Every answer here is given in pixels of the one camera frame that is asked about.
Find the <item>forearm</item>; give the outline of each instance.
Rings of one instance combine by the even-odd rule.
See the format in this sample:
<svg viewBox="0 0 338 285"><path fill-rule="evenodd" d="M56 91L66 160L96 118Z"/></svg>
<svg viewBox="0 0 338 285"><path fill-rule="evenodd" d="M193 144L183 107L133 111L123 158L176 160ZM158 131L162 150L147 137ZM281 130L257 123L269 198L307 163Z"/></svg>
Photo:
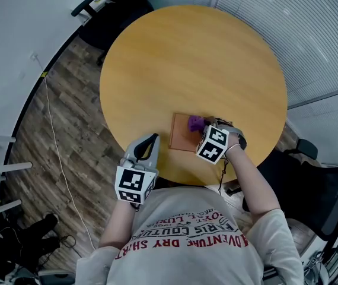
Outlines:
<svg viewBox="0 0 338 285"><path fill-rule="evenodd" d="M122 249L131 238L135 209L128 202L117 201L110 221L99 241L99 248L113 246Z"/></svg>
<svg viewBox="0 0 338 285"><path fill-rule="evenodd" d="M227 151L226 157L235 169L245 201L254 216L280 208L273 189L239 146Z"/></svg>

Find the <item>round wooden table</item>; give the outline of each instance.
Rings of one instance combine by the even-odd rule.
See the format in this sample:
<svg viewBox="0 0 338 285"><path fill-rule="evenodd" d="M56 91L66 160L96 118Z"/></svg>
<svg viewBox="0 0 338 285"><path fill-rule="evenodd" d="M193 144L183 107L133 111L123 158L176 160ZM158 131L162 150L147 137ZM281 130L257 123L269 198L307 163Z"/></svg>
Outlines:
<svg viewBox="0 0 338 285"><path fill-rule="evenodd" d="M212 165L195 153L169 149L174 112L233 121L256 166L286 120L285 80L268 45L239 19L195 5L156 10L124 30L104 61L100 99L124 150L159 133L160 176L188 185L218 184L223 161ZM229 164L224 182L235 178Z"/></svg>

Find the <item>wooden floor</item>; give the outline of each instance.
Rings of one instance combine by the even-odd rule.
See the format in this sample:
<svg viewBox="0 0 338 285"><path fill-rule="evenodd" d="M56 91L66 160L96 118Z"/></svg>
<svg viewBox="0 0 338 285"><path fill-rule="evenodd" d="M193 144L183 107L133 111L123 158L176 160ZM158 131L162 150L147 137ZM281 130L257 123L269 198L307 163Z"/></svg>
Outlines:
<svg viewBox="0 0 338 285"><path fill-rule="evenodd" d="M56 138L68 184L95 246L115 205L114 176L123 150L115 142L104 121L99 99L100 68L95 61L100 51L76 38L65 49L47 76L47 89ZM295 134L287 127L278 147L295 145ZM45 268L75 271L77 259L91 253L84 227L68 194L53 142L47 110L46 86L39 87L17 133L10 162L33 163L33 168L12 172L7 177L6 196L21 199L25 212L23 226L40 220L46 212L56 213L59 236L72 235L73 249L55 251ZM237 223L246 231L251 218L241 203L242 193L224 195ZM313 232L295 221L289 222L301 252Z"/></svg>

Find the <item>brown book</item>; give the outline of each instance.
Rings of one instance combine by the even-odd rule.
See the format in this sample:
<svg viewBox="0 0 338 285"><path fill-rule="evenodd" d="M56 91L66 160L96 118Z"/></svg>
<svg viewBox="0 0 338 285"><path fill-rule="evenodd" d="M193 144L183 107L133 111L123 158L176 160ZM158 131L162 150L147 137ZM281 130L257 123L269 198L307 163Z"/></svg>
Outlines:
<svg viewBox="0 0 338 285"><path fill-rule="evenodd" d="M191 132L187 125L190 115L173 114L171 124L169 148L182 151L196 151L197 145L202 139L198 131Z"/></svg>

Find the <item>purple object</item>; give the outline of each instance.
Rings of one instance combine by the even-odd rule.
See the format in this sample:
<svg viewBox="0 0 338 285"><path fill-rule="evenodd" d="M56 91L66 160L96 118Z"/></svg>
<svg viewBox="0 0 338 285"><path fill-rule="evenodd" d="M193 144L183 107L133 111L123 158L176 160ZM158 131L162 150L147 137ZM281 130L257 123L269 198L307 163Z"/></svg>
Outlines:
<svg viewBox="0 0 338 285"><path fill-rule="evenodd" d="M187 126L189 127L189 130L194 131L202 131L205 128L205 119L200 116L192 115L189 117L189 121L187 123Z"/></svg>

